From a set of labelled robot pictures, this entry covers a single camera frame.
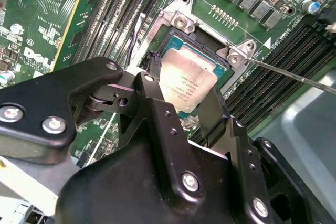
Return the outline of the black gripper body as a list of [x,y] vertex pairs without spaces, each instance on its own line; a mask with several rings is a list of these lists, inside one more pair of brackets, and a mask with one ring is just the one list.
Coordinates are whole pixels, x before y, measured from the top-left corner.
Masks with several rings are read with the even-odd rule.
[[230,161],[190,144],[204,201],[181,210],[163,197],[148,124],[113,154],[75,173],[60,192],[57,223],[237,223],[231,206]]

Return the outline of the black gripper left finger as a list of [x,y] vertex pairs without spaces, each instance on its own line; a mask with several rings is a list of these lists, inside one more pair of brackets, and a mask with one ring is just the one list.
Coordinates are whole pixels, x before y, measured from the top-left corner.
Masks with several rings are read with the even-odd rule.
[[118,115],[119,148],[145,137],[163,191],[199,196],[182,182],[199,168],[175,108],[159,86],[161,60],[136,75],[98,57],[1,90],[1,161],[54,193],[75,173],[69,149],[77,127],[102,112]]

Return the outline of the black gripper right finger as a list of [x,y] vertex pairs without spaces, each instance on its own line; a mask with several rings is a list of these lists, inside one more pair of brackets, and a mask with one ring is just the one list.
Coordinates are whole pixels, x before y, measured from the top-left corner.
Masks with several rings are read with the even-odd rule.
[[251,141],[216,88],[198,106],[203,139],[229,159],[230,209],[240,223],[319,223],[315,196],[271,143]]

